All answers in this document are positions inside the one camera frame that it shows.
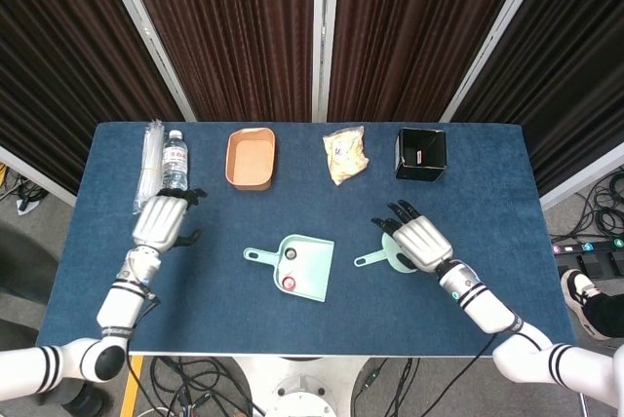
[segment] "light green dustpan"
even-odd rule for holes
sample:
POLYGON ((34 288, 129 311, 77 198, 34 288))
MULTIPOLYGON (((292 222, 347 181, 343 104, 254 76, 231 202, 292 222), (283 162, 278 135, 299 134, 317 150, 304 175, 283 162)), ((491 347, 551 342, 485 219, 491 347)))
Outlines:
POLYGON ((353 264, 361 268, 387 259, 390 266, 400 273, 407 274, 417 271, 411 264, 410 259, 403 253, 401 247, 388 234, 383 234, 383 237, 381 237, 381 246, 383 246, 383 249, 379 251, 355 258, 353 264))
POLYGON ((285 293, 325 302, 333 242, 303 235, 288 235, 276 253, 245 248, 243 256, 250 261, 274 267, 273 282, 285 293))

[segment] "plastic bag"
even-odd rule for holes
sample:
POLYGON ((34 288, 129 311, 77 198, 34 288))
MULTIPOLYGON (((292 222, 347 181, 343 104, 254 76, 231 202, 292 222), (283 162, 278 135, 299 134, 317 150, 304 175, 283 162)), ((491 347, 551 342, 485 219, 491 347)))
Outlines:
POLYGON ((369 164, 364 155, 363 136, 364 127, 347 128, 323 136, 331 179, 336 185, 360 173, 369 164))
POLYGON ((158 193, 163 185, 164 144, 165 126, 160 120, 155 120, 147 126, 143 137, 143 158, 135 203, 133 204, 133 214, 139 214, 147 200, 158 193))

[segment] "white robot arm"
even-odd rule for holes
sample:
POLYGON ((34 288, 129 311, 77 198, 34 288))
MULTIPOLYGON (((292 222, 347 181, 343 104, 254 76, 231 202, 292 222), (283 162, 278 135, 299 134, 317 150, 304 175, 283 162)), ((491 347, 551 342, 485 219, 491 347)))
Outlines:
POLYGON ((160 267, 160 253, 174 245, 190 245, 199 237, 198 232, 191 238, 178 236, 188 205, 205 195, 188 193, 155 196, 145 206, 133 232, 136 247, 128 251, 97 314, 102 338, 0 352, 0 400, 45 393, 63 378, 101 383, 121 371, 128 341, 147 311, 142 309, 145 300, 151 304, 147 308, 157 304, 149 284, 160 267))
POLYGON ((402 223, 392 218, 372 221, 394 238, 414 266, 435 272, 440 286, 483 332, 512 334, 493 352, 494 363, 506 378, 555 383, 619 407, 618 415, 624 417, 624 346, 612 359, 578 347, 553 345, 496 298, 470 266, 452 258, 450 243, 425 216, 406 201, 388 206, 402 223))

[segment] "curtain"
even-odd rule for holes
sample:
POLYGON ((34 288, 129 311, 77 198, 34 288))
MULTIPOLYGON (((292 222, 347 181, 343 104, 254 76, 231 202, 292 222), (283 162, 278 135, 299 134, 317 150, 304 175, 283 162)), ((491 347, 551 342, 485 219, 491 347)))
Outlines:
POLYGON ((2 0, 0 145, 75 193, 99 122, 181 120, 121 0, 2 0))
POLYGON ((314 0, 143 1, 200 120, 310 120, 314 0))
POLYGON ((523 126, 544 194, 624 141, 624 0, 525 0, 454 121, 523 126))
POLYGON ((438 121, 504 0, 337 0, 330 121, 438 121))

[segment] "orange plastic tray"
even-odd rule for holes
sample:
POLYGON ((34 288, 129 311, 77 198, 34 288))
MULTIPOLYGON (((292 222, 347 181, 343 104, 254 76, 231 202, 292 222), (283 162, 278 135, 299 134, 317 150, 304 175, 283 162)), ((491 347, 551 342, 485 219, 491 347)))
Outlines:
POLYGON ((262 191, 271 186, 275 134, 268 128, 245 128, 230 135, 225 178, 239 190, 262 191))

